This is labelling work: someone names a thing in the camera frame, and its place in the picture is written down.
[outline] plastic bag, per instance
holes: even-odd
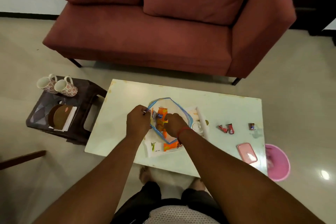
[[[172,144],[177,139],[175,137],[171,137],[169,134],[164,137],[163,133],[157,130],[156,124],[156,115],[155,113],[158,112],[159,107],[164,107],[168,109],[168,113],[177,113],[179,114],[183,120],[187,123],[187,125],[191,128],[193,123],[192,117],[185,111],[178,103],[176,103],[171,98],[159,98],[149,103],[148,109],[151,111],[151,118],[150,118],[150,126],[155,131],[156,134],[167,144]]]

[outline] red sofa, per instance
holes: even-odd
[[[67,0],[43,43],[65,58],[246,78],[292,0]]]

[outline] sofa seat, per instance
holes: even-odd
[[[232,31],[153,17],[141,6],[68,3],[43,43],[66,58],[225,75]]]

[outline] hand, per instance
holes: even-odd
[[[127,115],[127,121],[126,121],[127,137],[142,140],[150,128],[151,128],[151,112],[147,111],[147,107],[138,105]]]
[[[164,124],[164,128],[167,133],[172,137],[177,137],[177,133],[183,127],[188,127],[187,123],[183,120],[183,118],[177,113],[166,114],[165,120],[168,120],[168,123]]]

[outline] red thread bracelet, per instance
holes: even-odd
[[[180,136],[181,132],[182,132],[183,130],[188,130],[188,129],[192,130],[192,129],[189,128],[189,127],[183,127],[183,128],[181,128],[181,129],[178,131],[178,133],[176,134],[176,138],[179,140],[179,136]]]

